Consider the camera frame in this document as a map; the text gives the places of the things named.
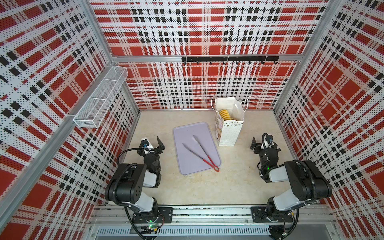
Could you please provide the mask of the lavender plastic tray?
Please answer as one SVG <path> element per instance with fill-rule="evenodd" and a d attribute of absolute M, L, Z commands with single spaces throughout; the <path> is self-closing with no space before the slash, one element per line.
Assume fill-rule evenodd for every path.
<path fill-rule="evenodd" d="M 220 171 L 221 157 L 206 122 L 175 127 L 173 136 L 179 171 L 182 175 L 211 169 Z"/>

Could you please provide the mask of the long ridged bread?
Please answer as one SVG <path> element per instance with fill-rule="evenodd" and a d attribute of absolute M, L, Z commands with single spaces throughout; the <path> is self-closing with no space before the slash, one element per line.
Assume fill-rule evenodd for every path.
<path fill-rule="evenodd" d="M 231 117 L 229 111 L 226 110 L 226 109 L 223 109 L 223 110 L 219 111 L 219 115 L 221 116 L 221 118 L 224 121 L 231 121 L 232 120 L 232 117 Z"/>

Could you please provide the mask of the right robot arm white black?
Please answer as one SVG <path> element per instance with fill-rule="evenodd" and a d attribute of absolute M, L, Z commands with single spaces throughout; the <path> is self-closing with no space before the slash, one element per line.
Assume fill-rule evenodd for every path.
<path fill-rule="evenodd" d="M 290 188 L 282 194 L 270 197 L 265 206 L 251 208 L 255 223 L 278 223 L 283 220 L 293 222 L 292 213 L 295 210 L 332 195 L 330 183 L 314 162 L 292 160 L 279 165 L 281 149 L 274 142 L 272 135 L 264 133 L 260 143 L 253 138 L 250 149 L 259 155 L 257 167 L 263 181 L 290 184 Z"/>

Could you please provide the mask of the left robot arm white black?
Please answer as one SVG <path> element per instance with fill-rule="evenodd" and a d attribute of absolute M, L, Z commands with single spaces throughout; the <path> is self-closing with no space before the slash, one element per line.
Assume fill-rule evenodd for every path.
<path fill-rule="evenodd" d="M 138 148 L 123 150 L 117 157 L 118 168 L 105 190 L 108 202 L 131 209 L 136 217 L 147 223 L 155 222 L 160 215 L 157 200 L 143 192 L 143 188 L 157 188 L 161 183 L 160 154 L 166 147 L 159 137 L 157 141 L 156 148 L 145 138 Z M 120 157 L 131 151 L 136 151 L 144 162 L 121 163 Z"/>

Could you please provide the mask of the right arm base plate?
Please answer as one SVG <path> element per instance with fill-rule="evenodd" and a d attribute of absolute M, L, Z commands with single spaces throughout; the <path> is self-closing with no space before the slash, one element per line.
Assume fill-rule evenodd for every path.
<path fill-rule="evenodd" d="M 254 223 L 292 223 L 294 221 L 290 211 L 268 213 L 266 206 L 251 207 L 251 216 Z"/>

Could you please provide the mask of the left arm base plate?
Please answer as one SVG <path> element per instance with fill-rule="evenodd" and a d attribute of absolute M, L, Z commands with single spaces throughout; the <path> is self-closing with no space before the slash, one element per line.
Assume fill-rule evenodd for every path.
<path fill-rule="evenodd" d="M 173 218 L 172 207 L 154 208 L 151 212 L 134 213 L 134 224 L 162 224 L 171 223 Z"/>

